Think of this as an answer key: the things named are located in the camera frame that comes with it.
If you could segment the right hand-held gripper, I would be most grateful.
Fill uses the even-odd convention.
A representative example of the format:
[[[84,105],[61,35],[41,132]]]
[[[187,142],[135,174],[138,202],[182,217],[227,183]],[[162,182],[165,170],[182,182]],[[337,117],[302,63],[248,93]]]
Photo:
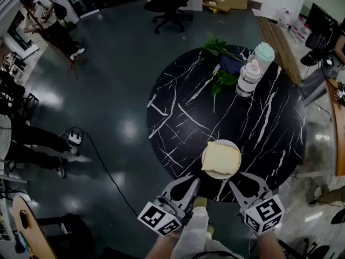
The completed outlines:
[[[244,223],[257,235],[274,230],[282,222],[285,213],[278,195],[273,195],[261,177],[245,172],[240,174],[253,181],[246,186],[247,190],[251,190],[250,193],[243,194],[232,181],[228,183],[240,205]]]

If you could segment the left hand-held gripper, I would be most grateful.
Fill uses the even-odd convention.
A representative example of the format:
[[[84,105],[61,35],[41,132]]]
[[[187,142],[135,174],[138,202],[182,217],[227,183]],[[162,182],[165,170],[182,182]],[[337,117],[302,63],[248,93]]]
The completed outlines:
[[[192,217],[192,203],[201,184],[195,175],[169,183],[154,202],[148,202],[137,219],[160,236],[168,236]]]

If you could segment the person's right forearm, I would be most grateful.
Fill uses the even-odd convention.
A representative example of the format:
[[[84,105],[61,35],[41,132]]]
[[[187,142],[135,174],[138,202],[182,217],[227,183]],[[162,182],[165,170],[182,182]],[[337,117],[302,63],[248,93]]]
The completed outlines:
[[[286,259],[274,232],[257,236],[257,250],[259,259]]]

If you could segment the person's beige shoe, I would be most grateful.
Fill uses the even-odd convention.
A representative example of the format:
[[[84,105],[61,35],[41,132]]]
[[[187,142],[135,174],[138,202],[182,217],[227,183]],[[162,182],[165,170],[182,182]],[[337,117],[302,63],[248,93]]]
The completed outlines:
[[[207,207],[207,198],[201,197],[201,196],[197,196],[193,202],[193,209],[197,208],[197,207]]]

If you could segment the person's white trouser leg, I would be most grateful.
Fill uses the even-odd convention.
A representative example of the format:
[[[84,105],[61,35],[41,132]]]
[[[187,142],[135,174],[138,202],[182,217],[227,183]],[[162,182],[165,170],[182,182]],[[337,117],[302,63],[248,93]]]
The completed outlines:
[[[171,253],[170,259],[244,259],[208,237],[209,216],[205,207],[196,207]]]

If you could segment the black marble round table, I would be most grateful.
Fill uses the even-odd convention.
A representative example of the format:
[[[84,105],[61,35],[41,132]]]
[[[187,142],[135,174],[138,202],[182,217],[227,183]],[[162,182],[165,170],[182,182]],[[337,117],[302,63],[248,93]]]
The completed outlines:
[[[213,94],[219,70],[219,59],[200,48],[170,63],[151,91],[147,129],[159,162],[174,179],[197,174],[200,195],[233,202],[229,184],[201,170],[208,142],[233,142],[242,155],[240,171],[262,177],[274,190],[302,162],[306,112],[297,86],[276,63],[249,98],[238,97],[234,86]]]

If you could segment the brown wooden desk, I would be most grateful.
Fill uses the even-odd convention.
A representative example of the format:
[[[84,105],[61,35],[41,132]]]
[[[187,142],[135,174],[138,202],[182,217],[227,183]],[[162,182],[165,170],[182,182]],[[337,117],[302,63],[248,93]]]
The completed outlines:
[[[345,106],[343,106],[335,97],[336,87],[337,82],[326,79],[306,100],[306,102],[309,102],[323,89],[327,91],[332,113],[332,124],[334,131],[334,152],[332,168],[327,171],[296,173],[293,175],[295,178],[302,179],[328,175],[345,176]]]

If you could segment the clear bottle with pink lid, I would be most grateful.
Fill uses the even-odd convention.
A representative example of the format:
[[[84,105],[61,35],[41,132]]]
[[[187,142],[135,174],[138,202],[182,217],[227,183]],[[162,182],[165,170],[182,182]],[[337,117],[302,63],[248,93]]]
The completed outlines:
[[[262,75],[262,68],[256,59],[242,66],[235,88],[236,95],[241,98],[249,98],[261,80]]]

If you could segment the green leafy plant sprig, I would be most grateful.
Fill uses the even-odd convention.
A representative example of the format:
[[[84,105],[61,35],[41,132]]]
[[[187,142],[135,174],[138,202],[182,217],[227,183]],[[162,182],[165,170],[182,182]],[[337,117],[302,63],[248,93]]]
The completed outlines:
[[[201,47],[202,51],[207,54],[207,57],[211,61],[219,60],[218,65],[220,66],[221,56],[224,56],[225,59],[234,60],[237,64],[240,64],[242,67],[245,63],[243,59],[240,59],[239,56],[231,53],[227,49],[227,43],[225,41],[219,40],[219,38],[213,38],[211,35],[209,40]],[[213,96],[217,95],[222,88],[225,86],[233,86],[237,83],[238,77],[235,76],[235,72],[229,73],[225,69],[222,69],[221,66],[217,71],[214,71],[215,81],[212,85],[211,94]]]

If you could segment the white power strip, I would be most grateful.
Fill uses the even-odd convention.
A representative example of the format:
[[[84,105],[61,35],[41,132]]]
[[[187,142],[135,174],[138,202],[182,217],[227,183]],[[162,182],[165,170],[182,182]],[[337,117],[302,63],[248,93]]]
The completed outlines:
[[[77,135],[77,134],[74,134],[73,132],[71,132],[69,135],[68,135],[68,140],[76,145],[80,145],[81,142],[82,142],[82,137]]]

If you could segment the black chair with round seat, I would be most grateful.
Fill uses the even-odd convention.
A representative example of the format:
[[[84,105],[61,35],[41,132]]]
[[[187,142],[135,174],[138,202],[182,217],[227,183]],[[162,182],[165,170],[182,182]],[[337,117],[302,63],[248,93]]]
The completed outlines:
[[[57,259],[93,259],[95,242],[86,223],[74,214],[39,218],[38,224],[48,233],[47,240]]]

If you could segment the dark blue cloth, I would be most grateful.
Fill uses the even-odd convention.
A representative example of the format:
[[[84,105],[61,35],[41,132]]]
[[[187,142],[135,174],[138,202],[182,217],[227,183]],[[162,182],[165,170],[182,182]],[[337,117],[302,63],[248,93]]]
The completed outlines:
[[[226,71],[228,74],[238,78],[241,67],[245,65],[245,60],[238,52],[232,52],[232,54],[237,59],[234,59],[229,55],[222,54],[219,56],[218,64],[220,65],[221,70]]]

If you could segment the hand-held gripper on desk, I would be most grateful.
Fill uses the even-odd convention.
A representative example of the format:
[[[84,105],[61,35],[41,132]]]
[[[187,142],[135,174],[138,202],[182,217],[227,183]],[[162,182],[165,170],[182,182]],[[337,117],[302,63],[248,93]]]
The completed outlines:
[[[342,106],[345,107],[345,84],[337,82],[334,97]]]

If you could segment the white cup with green lid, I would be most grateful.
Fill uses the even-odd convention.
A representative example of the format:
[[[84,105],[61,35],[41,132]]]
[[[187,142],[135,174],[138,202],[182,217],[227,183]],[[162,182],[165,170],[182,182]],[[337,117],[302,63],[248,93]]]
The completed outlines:
[[[258,62],[263,74],[275,59],[275,52],[273,48],[265,42],[261,42],[254,49],[254,59]]]

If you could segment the slatted wooden bench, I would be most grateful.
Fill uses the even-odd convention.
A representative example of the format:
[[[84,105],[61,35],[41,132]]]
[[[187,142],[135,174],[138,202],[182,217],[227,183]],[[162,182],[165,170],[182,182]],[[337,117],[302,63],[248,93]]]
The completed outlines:
[[[256,19],[263,33],[265,42],[268,43],[275,52],[274,62],[282,67],[294,84],[300,84],[302,78],[298,65],[281,28],[265,17],[256,17]]]

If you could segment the oval light wooden table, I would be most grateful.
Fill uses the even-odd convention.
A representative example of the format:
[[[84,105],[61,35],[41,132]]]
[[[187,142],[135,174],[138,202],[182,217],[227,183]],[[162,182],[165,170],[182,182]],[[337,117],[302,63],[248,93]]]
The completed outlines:
[[[22,224],[20,213],[23,213],[26,217],[28,223],[27,228],[24,228]],[[23,238],[26,240],[30,248],[31,255],[34,255],[37,259],[58,259],[40,228],[31,208],[19,195],[16,195],[13,198],[12,214],[17,231],[22,233]]]

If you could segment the small black device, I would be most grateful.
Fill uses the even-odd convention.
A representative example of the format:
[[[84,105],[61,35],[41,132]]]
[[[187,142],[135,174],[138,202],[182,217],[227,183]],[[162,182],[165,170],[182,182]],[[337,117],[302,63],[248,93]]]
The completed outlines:
[[[20,217],[20,221],[21,221],[22,227],[24,229],[27,229],[28,226],[29,226],[29,223],[28,223],[28,220],[27,220],[26,211],[25,210],[21,210],[19,212],[19,217]]]

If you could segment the clear water jug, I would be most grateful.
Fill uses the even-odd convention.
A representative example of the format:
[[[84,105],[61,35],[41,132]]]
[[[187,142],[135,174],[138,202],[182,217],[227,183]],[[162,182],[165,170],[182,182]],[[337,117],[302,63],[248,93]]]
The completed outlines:
[[[299,17],[292,23],[290,33],[297,43],[304,44],[312,32],[305,21],[305,19]]]
[[[290,25],[291,12],[286,8],[283,8],[278,13],[278,26],[284,30],[288,30]]]

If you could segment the black monitor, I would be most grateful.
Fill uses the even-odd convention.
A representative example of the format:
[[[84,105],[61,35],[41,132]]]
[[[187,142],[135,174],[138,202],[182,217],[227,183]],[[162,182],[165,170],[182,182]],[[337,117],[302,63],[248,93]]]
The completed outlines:
[[[338,26],[338,22],[315,3],[312,4],[306,24],[312,33],[328,32]]]

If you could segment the flat cardboard pieces on floor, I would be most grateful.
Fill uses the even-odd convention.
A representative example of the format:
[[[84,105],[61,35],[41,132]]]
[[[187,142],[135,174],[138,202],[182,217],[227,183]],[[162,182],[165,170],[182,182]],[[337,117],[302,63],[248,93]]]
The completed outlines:
[[[228,5],[223,5],[223,4],[219,4],[212,1],[203,2],[202,6],[204,8],[211,9],[213,12],[217,11],[217,12],[228,13],[230,11],[230,7]]]

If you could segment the black office chair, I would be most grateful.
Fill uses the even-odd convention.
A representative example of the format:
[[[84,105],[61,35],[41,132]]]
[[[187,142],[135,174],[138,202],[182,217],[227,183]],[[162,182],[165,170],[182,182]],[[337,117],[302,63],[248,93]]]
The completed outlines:
[[[187,18],[193,20],[193,15],[181,10],[181,7],[187,6],[189,0],[149,0],[144,8],[150,12],[163,13],[162,15],[155,16],[153,22],[156,23],[158,19],[163,21],[155,28],[154,33],[159,34],[160,28],[166,25],[168,22],[174,22],[180,27],[180,32],[184,32],[184,25],[181,23],[181,19]]]

